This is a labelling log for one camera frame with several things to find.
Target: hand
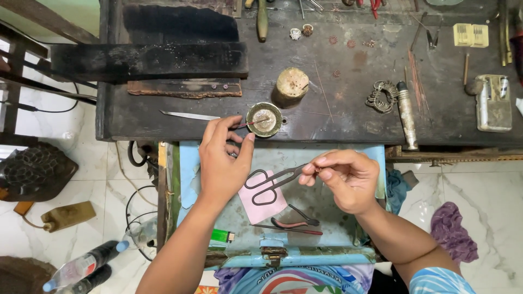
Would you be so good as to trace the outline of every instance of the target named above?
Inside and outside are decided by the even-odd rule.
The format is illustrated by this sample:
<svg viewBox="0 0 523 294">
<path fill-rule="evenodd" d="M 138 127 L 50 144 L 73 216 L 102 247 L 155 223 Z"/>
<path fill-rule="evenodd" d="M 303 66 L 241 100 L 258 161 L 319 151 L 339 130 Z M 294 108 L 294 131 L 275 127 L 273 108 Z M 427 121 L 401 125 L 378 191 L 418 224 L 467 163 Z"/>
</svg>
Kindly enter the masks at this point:
<svg viewBox="0 0 523 294">
<path fill-rule="evenodd" d="M 240 190 L 251 171 L 254 133 L 249 133 L 244 140 L 229 130 L 236 128 L 241 120 L 242 116 L 229 116 L 209 121 L 198 150 L 201 170 L 201 193 L 198 198 L 219 208 L 223 208 Z M 242 150 L 227 144 L 228 139 L 242 143 Z M 238 158 L 228 153 L 235 153 Z"/>
<path fill-rule="evenodd" d="M 317 174 L 316 167 L 322 170 Z M 374 193 L 380 165 L 365 153 L 331 150 L 303 167 L 299 183 L 312 186 L 316 174 L 334 193 L 334 202 L 346 213 L 363 214 L 376 205 Z"/>
</svg>

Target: white marble floor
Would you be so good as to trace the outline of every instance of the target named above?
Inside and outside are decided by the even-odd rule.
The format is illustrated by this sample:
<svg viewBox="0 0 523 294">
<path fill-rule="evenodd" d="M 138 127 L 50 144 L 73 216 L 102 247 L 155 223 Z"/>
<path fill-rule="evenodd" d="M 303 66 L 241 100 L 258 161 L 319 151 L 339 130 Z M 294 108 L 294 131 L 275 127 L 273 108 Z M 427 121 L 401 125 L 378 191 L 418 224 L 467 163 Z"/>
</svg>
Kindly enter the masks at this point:
<svg viewBox="0 0 523 294">
<path fill-rule="evenodd" d="M 73 91 L 71 84 L 57 83 L 26 69 L 24 76 Z M 81 93 L 94 92 L 81 87 Z M 69 108 L 70 99 L 22 89 L 20 102 L 46 110 Z M 60 147 L 80 168 L 53 200 L 37 203 L 28 219 L 41 223 L 40 215 L 54 207 L 90 200 L 97 217 L 80 225 L 47 233 L 25 224 L 13 212 L 14 203 L 0 202 L 0 255 L 35 257 L 56 267 L 108 240 L 118 240 L 125 229 L 125 204 L 132 186 L 118 170 L 114 143 L 94 137 L 95 108 L 79 104 L 63 114 L 27 112 L 18 114 L 17 133 L 36 135 Z M 126 175 L 138 186 L 150 183 L 145 167 L 132 166 L 126 156 L 127 143 L 118 144 Z M 463 226 L 477 242 L 480 259 L 462 264 L 465 278 L 478 294 L 523 293 L 523 162 L 462 163 L 428 167 L 427 164 L 396 164 L 402 172 L 413 170 L 420 183 L 409 192 L 400 215 L 429 230 L 430 218 L 445 201 L 455 202 L 463 215 Z M 152 188 L 143 190 L 156 202 Z M 155 211 L 140 197 L 131 203 L 131 214 Z M 136 251 L 122 253 L 111 263 L 113 276 L 93 294 L 131 294 L 147 268 Z M 211 272 L 202 285 L 216 286 Z"/>
</svg>

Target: water bottle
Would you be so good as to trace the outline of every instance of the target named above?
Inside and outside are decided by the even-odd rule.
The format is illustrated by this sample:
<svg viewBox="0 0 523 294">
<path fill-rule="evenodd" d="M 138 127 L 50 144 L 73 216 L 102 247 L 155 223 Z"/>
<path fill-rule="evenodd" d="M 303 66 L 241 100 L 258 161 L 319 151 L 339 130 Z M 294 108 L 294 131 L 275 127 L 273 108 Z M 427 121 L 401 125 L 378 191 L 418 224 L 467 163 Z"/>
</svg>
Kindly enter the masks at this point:
<svg viewBox="0 0 523 294">
<path fill-rule="evenodd" d="M 135 226 L 123 235 L 122 241 L 116 245 L 116 250 L 122 252 L 126 249 L 142 249 L 156 239 L 158 216 L 153 217 L 139 226 Z"/>
<path fill-rule="evenodd" d="M 58 290 L 56 294 L 87 294 L 91 292 L 96 286 L 103 284 L 111 276 L 112 269 L 106 264 L 101 268 L 95 270 L 92 274 L 83 278 L 76 284 L 71 284 Z"/>
<path fill-rule="evenodd" d="M 116 250 L 117 244 L 118 241 L 107 241 L 86 254 L 62 265 L 51 280 L 43 284 L 43 290 L 49 292 L 53 289 L 62 289 L 92 274 L 96 269 L 102 267 L 119 254 Z"/>
</svg>

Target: small metal bowl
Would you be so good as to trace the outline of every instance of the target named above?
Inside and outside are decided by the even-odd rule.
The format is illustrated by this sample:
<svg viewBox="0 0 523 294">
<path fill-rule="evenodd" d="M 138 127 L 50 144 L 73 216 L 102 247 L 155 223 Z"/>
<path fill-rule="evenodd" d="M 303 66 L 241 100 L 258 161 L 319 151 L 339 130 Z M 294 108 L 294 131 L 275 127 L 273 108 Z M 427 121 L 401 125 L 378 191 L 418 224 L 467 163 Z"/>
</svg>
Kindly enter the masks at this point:
<svg viewBox="0 0 523 294">
<path fill-rule="evenodd" d="M 282 116 L 276 105 L 268 102 L 256 103 L 247 112 L 245 122 L 259 121 L 266 118 L 269 119 L 247 126 L 258 137 L 266 138 L 276 134 L 281 128 Z"/>
</svg>

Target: green wall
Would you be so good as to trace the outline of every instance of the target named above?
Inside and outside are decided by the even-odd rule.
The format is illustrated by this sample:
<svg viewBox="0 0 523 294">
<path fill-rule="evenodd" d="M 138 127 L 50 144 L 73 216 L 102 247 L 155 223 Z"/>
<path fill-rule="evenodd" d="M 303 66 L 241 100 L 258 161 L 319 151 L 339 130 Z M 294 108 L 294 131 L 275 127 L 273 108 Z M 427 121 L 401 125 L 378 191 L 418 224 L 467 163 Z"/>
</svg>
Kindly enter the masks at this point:
<svg viewBox="0 0 523 294">
<path fill-rule="evenodd" d="M 100 4 L 98 0 L 37 0 L 63 18 L 98 36 Z M 3 7 L 0 7 L 0 19 L 19 28 L 32 37 L 58 37 L 55 33 L 42 28 Z"/>
</svg>

